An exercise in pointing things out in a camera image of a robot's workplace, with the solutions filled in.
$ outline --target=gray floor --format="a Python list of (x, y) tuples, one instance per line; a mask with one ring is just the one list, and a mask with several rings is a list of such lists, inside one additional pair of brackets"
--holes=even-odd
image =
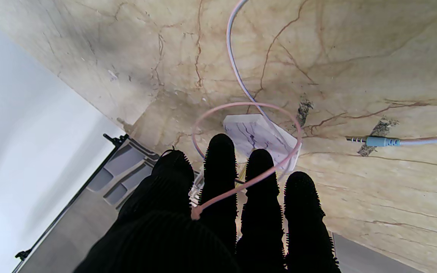
[(335, 253), (342, 273), (420, 273), (376, 251), (334, 234)]
[(19, 272), (72, 272), (117, 215), (116, 209), (101, 196), (84, 190)]

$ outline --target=dark stain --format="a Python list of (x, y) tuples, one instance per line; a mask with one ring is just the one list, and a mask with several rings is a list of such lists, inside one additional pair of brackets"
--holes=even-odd
[(127, 123), (125, 120), (117, 118), (117, 121), (123, 125), (123, 129), (126, 133), (131, 134), (134, 130), (134, 127), (131, 124)]
[(296, 115), (296, 119), (301, 127), (303, 127), (307, 122), (310, 109), (313, 109), (313, 103), (304, 96), (301, 96), (300, 107), (298, 108), (298, 114)]
[[(397, 124), (399, 124), (399, 122), (396, 120), (382, 118), (373, 128), (370, 135), (373, 137), (385, 137), (389, 133), (390, 128)], [(357, 153), (363, 157), (368, 157), (373, 151), (375, 151), (375, 148), (376, 146), (367, 146), (364, 144), (360, 147)]]

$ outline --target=cable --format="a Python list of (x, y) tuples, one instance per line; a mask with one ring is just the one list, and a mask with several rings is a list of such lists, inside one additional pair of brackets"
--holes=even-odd
[(240, 185), (237, 188), (234, 188), (233, 190), (229, 190), (228, 192), (222, 193), (217, 197), (214, 197), (210, 200), (208, 200), (207, 202), (205, 202), (202, 205), (193, 207), (191, 210), (191, 218), (193, 220), (198, 220), (200, 218), (200, 213), (203, 211), (203, 209), (206, 209), (206, 207), (214, 204), (215, 202), (218, 202), (222, 199), (225, 199), (233, 194), (238, 193), (239, 191), (250, 187), (251, 185), (254, 185), (255, 183), (263, 180), (264, 178), (266, 178), (267, 176), (271, 175), (272, 173), (274, 173), (278, 168), (280, 168), (281, 166), (285, 165), (287, 162), (290, 161), (290, 159), (296, 154), (296, 152), (298, 152), (300, 145), (301, 145), (301, 129), (300, 129), (300, 125), (298, 123), (298, 120), (296, 119), (295, 116), (293, 116), (291, 113), (289, 113), (288, 111), (282, 109), (281, 107), (277, 107), (276, 105), (272, 105), (272, 104), (262, 104), (260, 102), (234, 102), (231, 104), (223, 104), (220, 105), (218, 107), (215, 107), (213, 109), (208, 110), (207, 112), (205, 112), (205, 114), (202, 114), (198, 120), (196, 120), (196, 123), (193, 125), (192, 128), (192, 133), (191, 133), (191, 139), (193, 141), (193, 145), (195, 146), (196, 150), (198, 151), (198, 153), (200, 155), (203, 155), (203, 152), (200, 150), (200, 148), (198, 147), (198, 144), (196, 143), (196, 129), (198, 128), (198, 125), (200, 124), (200, 122), (202, 120), (204, 120), (207, 116), (210, 116), (211, 114), (213, 114), (214, 112), (217, 112), (221, 109), (224, 108), (228, 108), (228, 107), (235, 107), (238, 105), (257, 105), (257, 106), (263, 106), (263, 107), (270, 107), (270, 108), (274, 108), (284, 114), (286, 114), (294, 123), (294, 125), (296, 126), (296, 130), (297, 130), (297, 136), (296, 136), (296, 145), (295, 147), (293, 147), (292, 151), (288, 154), (288, 156), (283, 159), (283, 161), (279, 162), (276, 166), (273, 166), (272, 168), (270, 168), (269, 170), (265, 171), (264, 173), (256, 176), (255, 178), (249, 180), (248, 182), (244, 183), (243, 185)]
[(436, 138), (420, 138), (417, 140), (401, 140), (401, 145), (424, 145), (424, 144), (433, 144), (437, 143), (437, 137)]
[[(284, 145), (286, 147), (286, 150), (288, 152), (291, 151), (291, 146), (286, 142), (284, 136), (279, 133), (279, 130), (276, 128), (276, 126), (274, 126), (274, 124), (272, 124), (271, 119), (269, 118), (269, 116), (262, 110), (262, 108), (260, 107), (259, 104), (257, 104), (256, 100), (250, 95), (249, 91), (247, 90), (244, 82), (242, 81), (241, 78), (241, 74), (239, 73), (239, 70), (237, 68), (237, 64), (236, 64), (236, 59), (234, 58), (234, 53), (232, 52), (232, 42), (231, 42), (231, 36), (232, 36), (232, 26), (234, 24), (234, 20), (236, 18), (237, 13), (239, 12), (239, 10), (243, 7), (243, 5), (247, 2), (248, 0), (240, 0), (236, 7), (234, 8), (234, 10), (232, 10), (232, 13), (230, 14), (229, 17), (229, 21), (227, 23), (227, 51), (229, 52), (229, 59), (230, 59), (230, 63), (232, 65), (232, 69), (234, 70), (234, 73), (236, 75), (237, 81), (239, 82), (239, 85), (242, 88), (242, 91), (244, 91), (245, 95), (249, 98), (249, 100), (253, 103), (255, 103), (255, 107), (257, 108), (257, 110), (259, 110), (259, 112), (264, 116), (264, 118), (266, 119), (266, 122), (269, 126), (270, 129), (272, 129), (272, 131), (274, 131), (278, 137), (282, 140), (283, 143), (281, 143), (282, 145)], [(286, 167), (286, 170), (281, 174), (281, 176), (279, 177), (278, 181), (280, 181), (287, 173), (287, 170), (291, 167), (291, 163), (292, 161), (290, 160), (288, 162), (288, 166)]]
[(367, 146), (385, 147), (385, 146), (411, 146), (437, 143), (437, 136), (434, 138), (416, 138), (413, 140), (400, 140), (398, 138), (384, 138), (383, 136), (368, 137), (347, 137), (347, 141), (365, 143)]

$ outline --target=marble veining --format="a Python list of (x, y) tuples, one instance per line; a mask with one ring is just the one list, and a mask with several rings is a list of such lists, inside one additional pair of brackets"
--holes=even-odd
[[(225, 45), (235, 4), (0, 0), (0, 29), (133, 138), (156, 152), (174, 145), (199, 168), (196, 118), (247, 101)], [(250, 0), (232, 47), (256, 100), (303, 124), (296, 169), (315, 181), (328, 228), (437, 273), (437, 144), (362, 157), (345, 141), (382, 119), (395, 121), (388, 137), (437, 135), (437, 0)], [(295, 136), (291, 121), (265, 111)], [(200, 147), (224, 132), (225, 116), (244, 113), (256, 110), (206, 119)]]

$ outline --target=wire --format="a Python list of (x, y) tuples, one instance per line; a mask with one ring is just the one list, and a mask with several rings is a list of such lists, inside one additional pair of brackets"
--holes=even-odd
[[(249, 98), (249, 100), (251, 102), (254, 103), (255, 107), (257, 108), (257, 110), (259, 110), (259, 112), (264, 116), (264, 118), (266, 119), (266, 122), (269, 126), (270, 129), (272, 129), (272, 131), (274, 131), (274, 133), (277, 134), (277, 136), (282, 140), (282, 145), (284, 145), (286, 147), (286, 150), (288, 152), (291, 151), (291, 146), (288, 144), (288, 142), (286, 142), (284, 136), (279, 132), (279, 130), (276, 128), (276, 126), (274, 126), (274, 124), (272, 123), (271, 119), (269, 118), (269, 116), (262, 110), (262, 108), (260, 107), (259, 104), (257, 104), (256, 100), (250, 95), (249, 91), (247, 90), (244, 82), (242, 81), (241, 78), (241, 74), (239, 73), (239, 70), (237, 69), (237, 64), (236, 64), (236, 59), (234, 58), (234, 53), (232, 52), (232, 42), (231, 42), (231, 36), (232, 36), (232, 25), (234, 24), (234, 20), (236, 18), (237, 13), (239, 12), (239, 10), (243, 7), (243, 5), (247, 2), (248, 0), (240, 0), (236, 7), (234, 8), (234, 10), (232, 10), (232, 13), (230, 14), (229, 17), (229, 21), (227, 23), (227, 51), (229, 52), (229, 59), (230, 59), (230, 63), (232, 65), (232, 69), (234, 70), (234, 73), (236, 75), (237, 81), (239, 82), (239, 85), (242, 88), (242, 91), (244, 91), (245, 95)], [(286, 170), (281, 174), (281, 176), (279, 177), (278, 181), (280, 181), (287, 173), (287, 170), (291, 167), (291, 163), (292, 160), (290, 160), (288, 162), (288, 166), (286, 167)]]
[(416, 140), (401, 140), (401, 145), (424, 145), (424, 144), (433, 144), (437, 143), (437, 137), (435, 138), (418, 138)]
[(193, 145), (195, 146), (196, 150), (198, 151), (198, 153), (200, 155), (203, 155), (203, 152), (200, 150), (200, 148), (198, 147), (198, 144), (196, 143), (196, 129), (198, 128), (198, 125), (200, 124), (201, 121), (203, 121), (206, 117), (210, 116), (211, 114), (213, 114), (214, 112), (217, 112), (219, 110), (222, 110), (224, 108), (228, 108), (228, 107), (236, 107), (239, 105), (257, 105), (257, 106), (263, 106), (263, 107), (270, 107), (270, 108), (274, 108), (282, 113), (284, 113), (285, 115), (287, 115), (294, 123), (294, 125), (296, 126), (296, 130), (297, 130), (297, 136), (296, 136), (296, 145), (295, 147), (293, 147), (292, 151), (288, 154), (288, 156), (283, 159), (283, 161), (279, 162), (276, 166), (271, 167), (270, 169), (268, 169), (267, 171), (265, 171), (264, 173), (256, 176), (255, 178), (249, 180), (248, 182), (244, 183), (243, 185), (240, 185), (237, 188), (234, 188), (233, 190), (229, 190), (228, 192), (222, 193), (217, 197), (214, 197), (210, 200), (208, 200), (207, 202), (205, 202), (202, 205), (193, 207), (191, 210), (191, 218), (193, 220), (198, 220), (200, 218), (200, 213), (203, 211), (203, 209), (206, 209), (208, 206), (214, 204), (215, 202), (218, 202), (222, 199), (225, 199), (231, 195), (234, 195), (236, 193), (238, 193), (239, 191), (250, 187), (251, 185), (254, 185), (255, 183), (263, 180), (264, 178), (266, 178), (267, 176), (271, 175), (272, 173), (274, 173), (278, 168), (280, 168), (281, 166), (285, 165), (286, 163), (288, 163), (290, 161), (290, 159), (298, 152), (300, 145), (301, 145), (301, 129), (300, 129), (300, 125), (298, 123), (298, 120), (296, 119), (295, 116), (293, 116), (291, 113), (289, 113), (288, 111), (282, 109), (281, 107), (277, 107), (276, 105), (272, 105), (272, 104), (262, 104), (260, 102), (234, 102), (231, 104), (223, 104), (220, 105), (218, 107), (215, 107), (213, 109), (208, 110), (207, 112), (205, 112), (205, 114), (202, 114), (199, 119), (196, 120), (195, 124), (193, 125), (192, 131), (191, 131), (191, 139), (193, 141)]

